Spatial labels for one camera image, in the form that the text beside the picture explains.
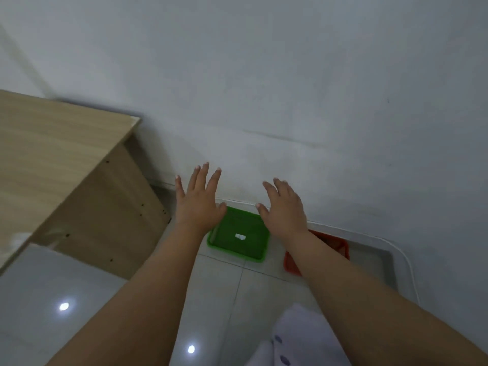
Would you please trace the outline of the light wooden desk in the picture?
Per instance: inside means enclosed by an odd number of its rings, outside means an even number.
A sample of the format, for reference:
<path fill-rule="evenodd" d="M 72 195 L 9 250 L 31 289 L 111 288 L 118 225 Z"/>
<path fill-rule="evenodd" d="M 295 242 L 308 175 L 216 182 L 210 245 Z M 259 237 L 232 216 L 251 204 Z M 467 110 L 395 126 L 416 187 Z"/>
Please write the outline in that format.
<path fill-rule="evenodd" d="M 0 90 L 0 275 L 32 245 L 139 270 L 170 221 L 125 146 L 140 121 Z"/>

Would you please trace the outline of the red plastic tray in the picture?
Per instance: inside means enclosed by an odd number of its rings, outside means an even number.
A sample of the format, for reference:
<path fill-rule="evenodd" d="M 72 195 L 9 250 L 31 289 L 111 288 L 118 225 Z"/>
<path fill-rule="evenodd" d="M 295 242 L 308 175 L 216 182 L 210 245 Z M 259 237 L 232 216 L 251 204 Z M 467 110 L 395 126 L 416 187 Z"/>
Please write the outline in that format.
<path fill-rule="evenodd" d="M 319 240 L 321 240 L 324 244 L 331 247 L 334 251 L 338 252 L 341 256 L 350 260 L 349 254 L 349 245 L 345 239 L 339 238 L 337 236 L 329 235 L 323 232 L 315 231 L 309 229 L 309 231 L 314 234 Z M 301 277 L 302 274 L 296 265 L 294 259 L 290 255 L 288 251 L 285 252 L 284 260 L 283 260 L 283 268 L 286 272 Z"/>

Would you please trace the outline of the person's right hand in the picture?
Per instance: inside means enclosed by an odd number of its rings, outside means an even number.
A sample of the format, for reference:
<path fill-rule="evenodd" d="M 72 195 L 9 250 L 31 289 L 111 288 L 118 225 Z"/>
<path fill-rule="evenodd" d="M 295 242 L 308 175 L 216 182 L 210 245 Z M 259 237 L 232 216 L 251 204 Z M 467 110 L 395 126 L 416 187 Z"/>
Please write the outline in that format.
<path fill-rule="evenodd" d="M 290 250 L 309 234 L 302 201 L 293 188 L 291 197 L 280 197 L 274 182 L 264 181 L 262 184 L 270 201 L 267 208 L 270 212 L 269 224 L 265 226 Z"/>

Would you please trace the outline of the white buttoned garment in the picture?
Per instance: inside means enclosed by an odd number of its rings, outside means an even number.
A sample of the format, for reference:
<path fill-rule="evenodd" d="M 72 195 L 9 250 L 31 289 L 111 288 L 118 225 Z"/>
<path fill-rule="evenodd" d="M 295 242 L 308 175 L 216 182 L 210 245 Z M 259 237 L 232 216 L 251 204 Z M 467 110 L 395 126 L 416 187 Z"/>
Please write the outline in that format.
<path fill-rule="evenodd" d="M 326 318 L 295 303 L 245 366 L 351 366 L 351 362 Z"/>

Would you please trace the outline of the person's left forearm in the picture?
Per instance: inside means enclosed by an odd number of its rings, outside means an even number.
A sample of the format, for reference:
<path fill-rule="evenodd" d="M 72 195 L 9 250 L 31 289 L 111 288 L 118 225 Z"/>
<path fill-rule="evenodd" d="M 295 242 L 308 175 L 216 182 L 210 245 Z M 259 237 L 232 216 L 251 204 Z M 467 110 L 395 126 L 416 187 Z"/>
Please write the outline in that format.
<path fill-rule="evenodd" d="M 46 366 L 168 366 L 198 249 L 211 229 L 178 222 Z"/>

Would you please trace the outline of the green plastic tray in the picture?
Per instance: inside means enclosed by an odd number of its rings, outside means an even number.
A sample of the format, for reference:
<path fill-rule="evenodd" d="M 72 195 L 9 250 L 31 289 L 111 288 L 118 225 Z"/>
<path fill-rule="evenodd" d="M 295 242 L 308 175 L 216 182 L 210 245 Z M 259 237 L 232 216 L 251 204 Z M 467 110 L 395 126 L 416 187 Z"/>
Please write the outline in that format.
<path fill-rule="evenodd" d="M 247 238 L 236 239 L 236 233 Z M 265 260 L 269 239 L 270 231 L 260 215 L 227 207 L 222 221 L 210 231 L 207 245 L 248 261 L 261 263 Z"/>

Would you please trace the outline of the person's right forearm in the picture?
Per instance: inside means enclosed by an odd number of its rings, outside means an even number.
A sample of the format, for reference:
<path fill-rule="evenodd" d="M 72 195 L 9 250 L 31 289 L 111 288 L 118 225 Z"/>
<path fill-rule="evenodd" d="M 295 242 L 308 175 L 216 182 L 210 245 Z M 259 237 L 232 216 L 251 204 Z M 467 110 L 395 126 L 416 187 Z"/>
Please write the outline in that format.
<path fill-rule="evenodd" d="M 471 341 L 307 229 L 283 243 L 352 365 L 488 366 Z"/>

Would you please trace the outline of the person's left hand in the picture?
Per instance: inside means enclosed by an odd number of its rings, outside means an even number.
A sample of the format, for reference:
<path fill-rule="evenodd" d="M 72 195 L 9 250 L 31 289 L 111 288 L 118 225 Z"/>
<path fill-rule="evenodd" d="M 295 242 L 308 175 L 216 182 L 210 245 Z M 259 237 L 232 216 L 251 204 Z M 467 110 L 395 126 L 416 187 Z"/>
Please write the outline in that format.
<path fill-rule="evenodd" d="M 189 179 L 185 197 L 176 202 L 175 229 L 180 234 L 202 238 L 221 221 L 217 221 L 216 190 L 221 177 L 221 169 L 217 168 L 210 180 L 206 178 L 206 188 L 196 191 L 196 178 L 202 166 L 196 166 Z"/>

